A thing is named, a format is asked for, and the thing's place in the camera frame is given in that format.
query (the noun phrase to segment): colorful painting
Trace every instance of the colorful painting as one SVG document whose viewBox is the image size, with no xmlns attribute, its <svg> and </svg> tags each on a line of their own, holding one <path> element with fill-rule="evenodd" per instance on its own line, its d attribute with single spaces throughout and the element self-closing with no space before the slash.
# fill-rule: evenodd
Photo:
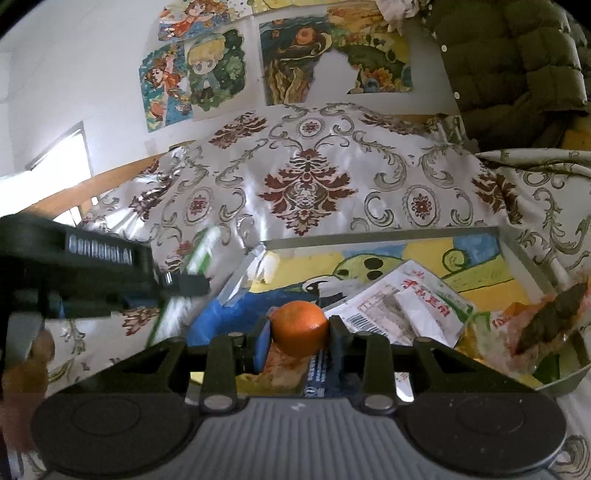
<svg viewBox="0 0 591 480">
<path fill-rule="evenodd" d="M 321 253 L 312 255 L 310 248 L 300 251 L 301 255 L 292 252 L 285 257 L 281 251 L 275 252 L 280 263 L 272 279 L 253 283 L 250 292 L 255 298 L 293 295 L 293 300 L 316 301 L 326 307 L 344 298 L 354 284 L 371 282 L 402 262 L 415 260 L 481 311 L 502 310 L 515 301 L 530 303 L 511 274 L 497 238 L 486 233 L 391 244 L 335 245 L 334 251 L 323 247 Z M 330 297 L 323 297 L 323 291 Z"/>
<path fill-rule="evenodd" d="M 408 44 L 388 24 L 375 4 L 330 7 L 328 17 L 336 50 L 358 71 L 349 93 L 408 92 L 413 88 Z"/>
<path fill-rule="evenodd" d="M 233 28 L 199 39 L 187 53 L 191 103 L 204 112 L 233 98 L 246 85 L 244 38 Z"/>
<path fill-rule="evenodd" d="M 246 0 L 176 0 L 160 13 L 158 38 L 195 38 L 247 15 L 252 15 L 252 8 Z"/>
<path fill-rule="evenodd" d="M 304 102 L 314 67 L 332 46 L 328 18 L 284 18 L 259 29 L 267 105 Z"/>
<path fill-rule="evenodd" d="M 291 7 L 306 7 L 308 5 L 335 4 L 343 0 L 248 0 L 248 5 L 256 14 L 266 12 L 271 9 Z"/>
<path fill-rule="evenodd" d="M 193 117 L 182 42 L 152 52 L 139 68 L 148 131 Z"/>
</svg>

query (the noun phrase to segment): bed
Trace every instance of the bed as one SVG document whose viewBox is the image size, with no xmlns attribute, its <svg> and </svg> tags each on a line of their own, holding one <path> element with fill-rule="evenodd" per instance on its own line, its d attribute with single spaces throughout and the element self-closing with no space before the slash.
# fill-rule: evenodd
<svg viewBox="0 0 591 480">
<path fill-rule="evenodd" d="M 181 266 L 199 233 L 222 241 L 207 275 L 220 291 L 261 240 L 347 232 L 510 225 L 557 287 L 591 265 L 591 153 L 567 149 L 471 154 L 459 117 L 393 116 L 351 103 L 277 105 L 210 119 L 194 141 L 96 176 L 28 209 L 55 217 L 88 207 L 80 227 L 145 242 L 162 269 Z M 207 299 L 167 326 L 182 334 Z M 49 393 L 145 348 L 157 314 L 64 320 Z M 569 418 L 556 471 L 591 475 L 591 378 L 558 401 Z M 34 455 L 27 469 L 39 473 Z"/>
</svg>

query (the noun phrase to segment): orange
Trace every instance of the orange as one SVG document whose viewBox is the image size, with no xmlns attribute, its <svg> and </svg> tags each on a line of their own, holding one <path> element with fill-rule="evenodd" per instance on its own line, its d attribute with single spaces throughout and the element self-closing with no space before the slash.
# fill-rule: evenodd
<svg viewBox="0 0 591 480">
<path fill-rule="evenodd" d="M 301 358 L 324 347 L 329 321 L 318 305 L 291 301 L 271 313 L 271 333 L 283 353 Z"/>
</svg>

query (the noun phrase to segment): poster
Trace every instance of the poster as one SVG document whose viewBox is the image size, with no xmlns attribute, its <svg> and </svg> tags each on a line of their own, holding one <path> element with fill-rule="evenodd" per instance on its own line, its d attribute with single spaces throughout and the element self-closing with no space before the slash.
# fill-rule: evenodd
<svg viewBox="0 0 591 480">
<path fill-rule="evenodd" d="M 248 0 L 175 0 L 160 13 L 158 38 L 195 38 L 248 15 L 252 15 Z"/>
<path fill-rule="evenodd" d="M 187 50 L 191 104 L 209 112 L 246 85 L 244 38 L 236 28 L 199 38 Z"/>
<path fill-rule="evenodd" d="M 347 4 L 328 9 L 333 48 L 347 55 L 358 71 L 349 93 L 408 92 L 413 88 L 408 44 L 388 24 L 375 4 Z"/>
<path fill-rule="evenodd" d="M 139 68 L 148 131 L 193 117 L 182 42 L 152 52 Z"/>
<path fill-rule="evenodd" d="M 267 105 L 302 103 L 314 81 L 314 68 L 331 48 L 357 71 L 343 93 L 412 90 L 407 41 L 373 3 L 331 6 L 322 17 L 283 18 L 259 26 Z"/>
<path fill-rule="evenodd" d="M 301 103 L 314 67 L 332 46 L 328 17 L 294 17 L 259 26 L 267 105 Z"/>
<path fill-rule="evenodd" d="M 343 0 L 249 0 L 252 11 L 256 14 L 284 7 L 306 7 L 308 5 L 335 4 Z"/>
</svg>

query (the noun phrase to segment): plastic bag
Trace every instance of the plastic bag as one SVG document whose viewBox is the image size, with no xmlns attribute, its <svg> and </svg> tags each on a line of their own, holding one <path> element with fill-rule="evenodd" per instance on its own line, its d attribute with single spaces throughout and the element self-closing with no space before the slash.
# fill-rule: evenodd
<svg viewBox="0 0 591 480">
<path fill-rule="evenodd" d="M 394 298 L 417 336 L 454 347 L 474 305 L 412 260 L 391 275 L 399 289 Z"/>
<path fill-rule="evenodd" d="M 531 375 L 578 328 L 589 323 L 591 280 L 535 305 L 514 303 L 504 312 L 474 314 L 458 347 L 466 355 L 518 378 Z"/>
</svg>

